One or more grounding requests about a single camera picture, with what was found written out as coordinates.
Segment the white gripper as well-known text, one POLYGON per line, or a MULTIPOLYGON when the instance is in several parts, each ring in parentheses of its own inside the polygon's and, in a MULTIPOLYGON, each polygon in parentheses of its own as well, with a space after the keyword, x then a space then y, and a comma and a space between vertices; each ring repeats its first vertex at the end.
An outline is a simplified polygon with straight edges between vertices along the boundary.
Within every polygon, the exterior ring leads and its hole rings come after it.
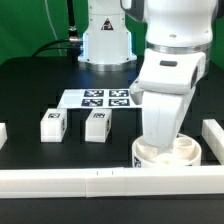
POLYGON ((150 146, 172 147, 205 67, 203 52, 166 54, 145 50, 130 96, 142 108, 143 137, 150 146))

